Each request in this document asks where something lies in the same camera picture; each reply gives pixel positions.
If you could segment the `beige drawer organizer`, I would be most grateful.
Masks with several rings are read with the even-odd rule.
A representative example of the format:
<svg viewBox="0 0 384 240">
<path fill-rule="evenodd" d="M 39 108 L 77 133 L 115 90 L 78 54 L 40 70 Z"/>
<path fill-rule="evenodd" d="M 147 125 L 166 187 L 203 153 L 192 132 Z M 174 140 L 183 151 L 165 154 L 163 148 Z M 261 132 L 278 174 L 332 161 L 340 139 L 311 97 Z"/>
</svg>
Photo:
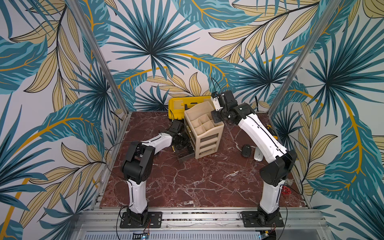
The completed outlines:
<svg viewBox="0 0 384 240">
<path fill-rule="evenodd" d="M 205 101 L 184 111 L 186 132 L 190 137 L 196 159 L 206 157 L 218 151 L 224 123 L 214 122 L 211 114 L 214 110 L 213 103 Z"/>
</svg>

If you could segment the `black computer mouse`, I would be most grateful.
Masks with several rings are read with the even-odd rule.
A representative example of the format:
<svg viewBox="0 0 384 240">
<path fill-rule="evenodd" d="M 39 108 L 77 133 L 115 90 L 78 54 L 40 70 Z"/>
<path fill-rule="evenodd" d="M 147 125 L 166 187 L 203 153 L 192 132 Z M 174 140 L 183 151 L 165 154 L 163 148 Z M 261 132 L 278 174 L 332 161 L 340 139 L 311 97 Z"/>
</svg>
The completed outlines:
<svg viewBox="0 0 384 240">
<path fill-rule="evenodd" d="M 248 145 L 248 144 L 243 145 L 243 147 L 242 147 L 242 156 L 244 158 L 249 158 L 251 156 L 251 153 L 252 153 L 251 146 Z"/>
</svg>

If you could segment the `white computer mouse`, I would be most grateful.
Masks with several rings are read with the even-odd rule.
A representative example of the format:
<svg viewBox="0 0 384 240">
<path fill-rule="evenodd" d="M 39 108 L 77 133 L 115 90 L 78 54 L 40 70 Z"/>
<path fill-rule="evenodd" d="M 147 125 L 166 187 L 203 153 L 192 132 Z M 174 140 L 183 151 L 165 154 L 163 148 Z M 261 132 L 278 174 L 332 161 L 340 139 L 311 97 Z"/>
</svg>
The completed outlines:
<svg viewBox="0 0 384 240">
<path fill-rule="evenodd" d="M 257 162 L 262 162 L 264 158 L 264 155 L 260 148 L 256 147 L 254 152 L 254 160 Z"/>
</svg>

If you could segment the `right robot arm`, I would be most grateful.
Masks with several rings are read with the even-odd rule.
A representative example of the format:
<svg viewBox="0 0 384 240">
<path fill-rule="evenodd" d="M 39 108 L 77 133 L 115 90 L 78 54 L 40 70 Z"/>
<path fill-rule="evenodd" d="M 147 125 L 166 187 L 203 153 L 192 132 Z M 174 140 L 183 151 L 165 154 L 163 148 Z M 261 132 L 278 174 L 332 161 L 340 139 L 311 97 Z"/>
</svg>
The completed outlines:
<svg viewBox="0 0 384 240">
<path fill-rule="evenodd" d="M 245 221 L 256 221 L 260 226 L 280 226 L 279 200 L 287 176 L 294 167 L 297 154 L 288 151 L 259 120 L 254 109 L 246 103 L 238 104 L 232 91 L 211 94 L 215 110 L 211 111 L 215 123 L 229 121 L 239 126 L 253 140 L 261 152 L 258 161 L 267 165 L 260 169 L 263 194 L 255 214 L 243 214 Z"/>
</svg>

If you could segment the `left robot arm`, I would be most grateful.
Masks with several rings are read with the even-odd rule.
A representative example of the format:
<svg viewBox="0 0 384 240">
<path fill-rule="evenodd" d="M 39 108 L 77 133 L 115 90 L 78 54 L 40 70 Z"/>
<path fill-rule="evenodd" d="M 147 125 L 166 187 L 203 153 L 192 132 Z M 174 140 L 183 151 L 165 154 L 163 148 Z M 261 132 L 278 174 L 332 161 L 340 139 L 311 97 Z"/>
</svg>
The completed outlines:
<svg viewBox="0 0 384 240">
<path fill-rule="evenodd" d="M 184 145 L 188 140 L 184 123 L 174 120 L 167 130 L 157 136 L 130 143 L 121 171 L 129 187 L 127 214 L 133 223 L 143 226 L 148 219 L 146 181 L 152 172 L 155 155 L 171 146 Z"/>
</svg>

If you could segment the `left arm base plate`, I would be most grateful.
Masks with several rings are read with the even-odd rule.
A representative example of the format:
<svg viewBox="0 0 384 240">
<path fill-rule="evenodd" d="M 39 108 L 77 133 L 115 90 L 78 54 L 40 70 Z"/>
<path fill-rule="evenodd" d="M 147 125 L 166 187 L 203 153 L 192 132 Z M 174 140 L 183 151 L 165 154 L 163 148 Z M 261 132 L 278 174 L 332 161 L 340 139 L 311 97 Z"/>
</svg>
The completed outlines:
<svg viewBox="0 0 384 240">
<path fill-rule="evenodd" d="M 121 229 L 139 229 L 144 227 L 159 229 L 162 225 L 162 217 L 162 212 L 144 211 L 142 214 L 136 214 L 128 211 L 123 213 L 119 227 Z"/>
</svg>

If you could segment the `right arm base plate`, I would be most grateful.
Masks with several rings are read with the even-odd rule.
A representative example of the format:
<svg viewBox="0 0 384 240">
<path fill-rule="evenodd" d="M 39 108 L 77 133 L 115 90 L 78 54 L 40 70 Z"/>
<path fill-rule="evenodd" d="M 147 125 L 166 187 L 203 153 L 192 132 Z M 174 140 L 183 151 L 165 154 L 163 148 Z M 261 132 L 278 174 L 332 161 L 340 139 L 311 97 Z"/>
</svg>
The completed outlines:
<svg viewBox="0 0 384 240">
<path fill-rule="evenodd" d="M 280 228 L 284 221 L 279 211 L 266 214 L 263 211 L 243 211 L 240 213 L 245 228 Z"/>
</svg>

